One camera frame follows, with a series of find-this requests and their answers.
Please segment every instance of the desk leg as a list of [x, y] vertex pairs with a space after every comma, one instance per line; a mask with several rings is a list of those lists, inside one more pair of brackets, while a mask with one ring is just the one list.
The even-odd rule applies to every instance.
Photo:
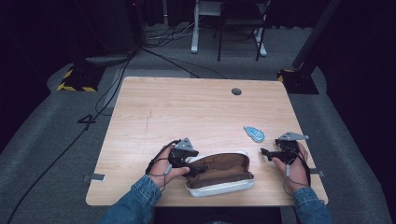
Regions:
[[192, 33], [191, 53], [198, 53], [198, 37], [199, 37], [199, 0], [195, 1], [194, 12], [194, 31]]
[[[254, 38], [256, 39], [257, 48], [260, 45], [260, 38], [262, 37], [262, 28], [254, 31]], [[267, 56], [267, 50], [265, 50], [264, 44], [262, 44], [262, 48], [260, 49], [261, 56]]]

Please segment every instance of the finger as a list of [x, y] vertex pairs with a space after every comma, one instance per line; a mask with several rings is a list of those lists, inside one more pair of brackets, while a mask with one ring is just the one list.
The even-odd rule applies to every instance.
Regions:
[[168, 174], [169, 181], [177, 176], [185, 175], [189, 171], [190, 171], [189, 167], [172, 168], [171, 172], [169, 172]]
[[161, 153], [161, 157], [168, 157], [169, 153], [171, 152], [171, 149], [173, 148], [173, 145], [170, 147], [167, 147], [166, 150], [163, 151], [163, 153]]
[[274, 158], [272, 158], [272, 161], [276, 165], [277, 169], [279, 169], [280, 171], [285, 171], [286, 170], [285, 163], [283, 163], [283, 161], [281, 161], [280, 159], [274, 157]]
[[305, 147], [303, 146], [303, 144], [298, 143], [298, 148], [300, 150], [300, 153], [303, 155], [303, 157], [304, 157], [304, 159], [306, 161], [307, 158], [308, 158], [308, 152], [306, 151]]

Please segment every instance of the yellow black hazard tape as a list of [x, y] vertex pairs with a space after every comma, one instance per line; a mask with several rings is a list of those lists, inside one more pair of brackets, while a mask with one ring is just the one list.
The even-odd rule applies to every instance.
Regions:
[[286, 73], [294, 73], [294, 72], [296, 72], [296, 70], [292, 70], [292, 69], [282, 69], [282, 70], [280, 70], [280, 71], [277, 72], [277, 80], [280, 81], [280, 82], [283, 82], [284, 79], [283, 79], [283, 76], [282, 76], [282, 75], [284, 75], [284, 74], [286, 74]]
[[64, 79], [58, 86], [58, 91], [98, 91], [98, 85], [102, 79], [104, 67], [92, 67], [89, 71], [70, 67], [64, 75]]

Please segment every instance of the black wall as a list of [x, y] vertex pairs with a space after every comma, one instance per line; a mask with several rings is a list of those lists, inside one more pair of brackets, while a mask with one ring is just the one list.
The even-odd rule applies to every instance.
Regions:
[[0, 1], [0, 153], [69, 63], [134, 47], [139, 21], [126, 0]]
[[314, 27], [331, 0], [274, 0], [266, 16], [266, 26]]
[[327, 93], [381, 183], [393, 221], [395, 11], [390, 0], [342, 1], [304, 62], [326, 77]]

